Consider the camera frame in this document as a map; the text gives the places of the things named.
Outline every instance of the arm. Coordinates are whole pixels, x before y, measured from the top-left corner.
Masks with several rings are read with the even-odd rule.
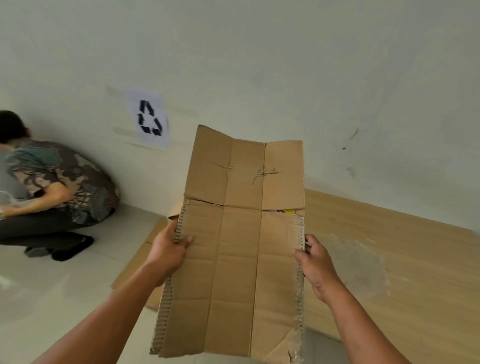
[[[72,199],[72,194],[61,182],[49,184],[45,189],[45,194],[23,207],[14,207],[10,205],[3,205],[2,217],[9,218],[11,216],[31,214],[33,212],[45,210],[47,208],[55,207]]]
[[[386,338],[338,277],[327,250],[313,235],[305,235],[310,255],[295,251],[317,297],[332,311],[352,364],[410,364]]]
[[[183,263],[188,237],[174,243],[177,222],[156,237],[143,266],[33,364],[114,364],[153,289]]]

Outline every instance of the camouflage shirt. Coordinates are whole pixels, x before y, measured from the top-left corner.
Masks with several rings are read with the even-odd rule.
[[[80,225],[103,221],[120,200],[118,189],[105,172],[58,143],[23,139],[7,157],[7,166],[9,174],[23,183],[32,197],[43,195],[52,183],[63,183],[73,199],[57,208]]]

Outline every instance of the black shoe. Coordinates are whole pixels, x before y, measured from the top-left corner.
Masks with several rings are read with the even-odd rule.
[[[73,248],[70,248],[69,250],[54,251],[52,253],[52,259],[58,262],[64,262],[66,260],[69,260],[70,258],[73,258],[78,253],[80,253],[82,250],[92,245],[94,241],[95,241],[94,238],[92,238],[91,236],[87,236],[84,241],[75,245]]]
[[[24,254],[29,258],[37,258],[39,256],[47,256],[53,253],[53,249],[48,248],[32,248],[28,247],[25,249]]]

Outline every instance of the white paper sign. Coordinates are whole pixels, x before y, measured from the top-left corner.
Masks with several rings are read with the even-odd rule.
[[[162,95],[132,88],[126,89],[123,95],[132,112],[140,140],[156,146],[170,146]]]

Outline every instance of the recycling symbol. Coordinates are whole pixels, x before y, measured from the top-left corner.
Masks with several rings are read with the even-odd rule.
[[[149,128],[148,126],[145,126],[145,108],[148,111],[148,114],[153,118],[153,122],[156,125],[156,128]],[[146,100],[140,100],[140,113],[138,114],[138,124],[142,128],[142,130],[147,133],[147,134],[154,134],[156,136],[161,136],[162,135],[162,125],[158,121],[158,119],[155,117],[155,110],[153,110],[153,107],[150,105],[150,103]]]

